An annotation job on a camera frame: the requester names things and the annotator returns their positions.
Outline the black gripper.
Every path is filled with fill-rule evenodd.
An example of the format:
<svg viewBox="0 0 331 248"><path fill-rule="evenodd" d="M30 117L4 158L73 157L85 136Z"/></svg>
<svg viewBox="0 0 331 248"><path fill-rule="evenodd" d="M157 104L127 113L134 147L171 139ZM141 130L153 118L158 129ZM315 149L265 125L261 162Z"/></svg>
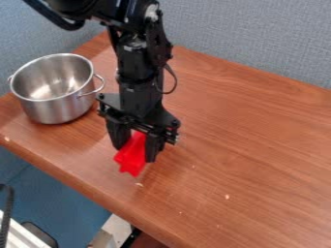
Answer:
<svg viewBox="0 0 331 248"><path fill-rule="evenodd" d="M181 120L163 107L163 94L154 82L134 84L121 83L119 93L101 93L99 115L106 120L106 127L113 146L121 149L131 138L131 130L149 133L145 142L145 159L154 163L166 142L178 141Z"/></svg>

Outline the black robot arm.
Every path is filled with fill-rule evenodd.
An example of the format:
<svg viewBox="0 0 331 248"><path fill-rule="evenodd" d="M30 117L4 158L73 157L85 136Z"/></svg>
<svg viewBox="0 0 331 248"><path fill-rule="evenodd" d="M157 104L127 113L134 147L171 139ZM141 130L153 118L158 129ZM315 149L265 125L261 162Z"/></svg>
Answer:
<svg viewBox="0 0 331 248"><path fill-rule="evenodd" d="M163 107L165 75L174 45L167 39L158 0L22 0L59 28L74 31L89 20L107 29L117 55L119 92L101 93L113 146L122 149L131 132L146 135L145 160L153 163L165 146L178 141L181 120Z"/></svg>

